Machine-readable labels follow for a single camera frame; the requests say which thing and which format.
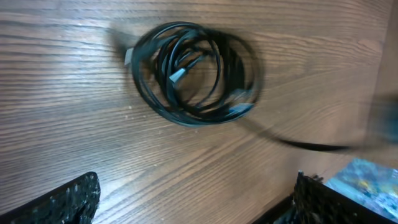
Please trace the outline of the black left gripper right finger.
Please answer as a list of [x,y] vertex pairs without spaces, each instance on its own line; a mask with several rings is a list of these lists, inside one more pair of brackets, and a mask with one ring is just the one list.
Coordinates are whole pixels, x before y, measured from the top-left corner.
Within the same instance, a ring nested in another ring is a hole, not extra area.
[[301,223],[397,223],[397,178],[341,171],[325,184],[299,172],[294,204]]

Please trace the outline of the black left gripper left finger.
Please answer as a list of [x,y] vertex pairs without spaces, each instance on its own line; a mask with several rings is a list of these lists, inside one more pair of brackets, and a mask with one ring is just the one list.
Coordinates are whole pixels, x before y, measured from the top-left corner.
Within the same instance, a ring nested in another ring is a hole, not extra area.
[[87,172],[1,215],[1,223],[91,224],[98,209],[100,195],[97,173]]

